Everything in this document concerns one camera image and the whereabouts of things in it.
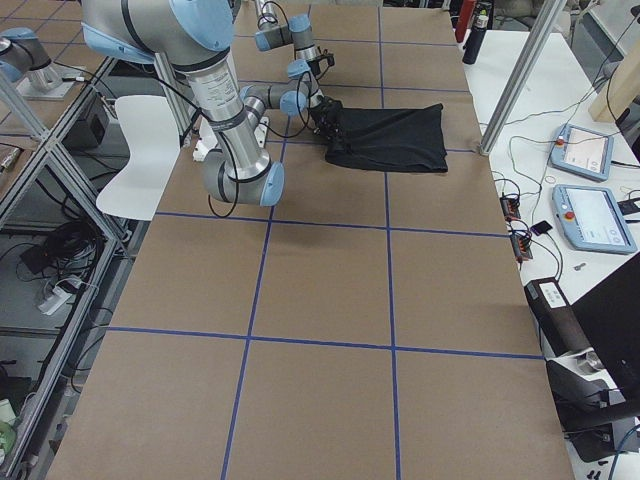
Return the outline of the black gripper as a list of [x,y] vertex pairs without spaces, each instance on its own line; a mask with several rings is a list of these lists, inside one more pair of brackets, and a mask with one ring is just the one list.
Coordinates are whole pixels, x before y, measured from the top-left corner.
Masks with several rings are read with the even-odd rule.
[[323,98],[319,105],[310,110],[315,125],[314,132],[323,137],[333,149],[349,148],[343,113],[342,102],[333,98]]
[[327,49],[316,47],[306,62],[315,79],[320,80],[334,66],[334,54]]

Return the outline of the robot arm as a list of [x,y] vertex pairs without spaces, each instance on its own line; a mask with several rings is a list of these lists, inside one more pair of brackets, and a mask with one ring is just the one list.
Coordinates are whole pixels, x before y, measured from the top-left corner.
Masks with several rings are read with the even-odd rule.
[[288,17],[276,1],[255,1],[257,31],[254,40],[259,51],[267,52],[291,45],[295,60],[304,60],[320,80],[335,65],[332,52],[316,45],[307,14]]
[[228,1],[85,1],[86,44],[107,56],[150,64],[166,55],[189,82],[198,107],[218,142],[205,157],[209,195],[231,204],[276,205],[285,183],[284,167],[260,146],[255,130],[264,113],[316,114],[323,102],[320,62],[334,61],[320,50],[306,14],[280,22],[271,2],[259,1],[257,48],[294,48],[286,84],[240,88],[229,62],[235,7]]

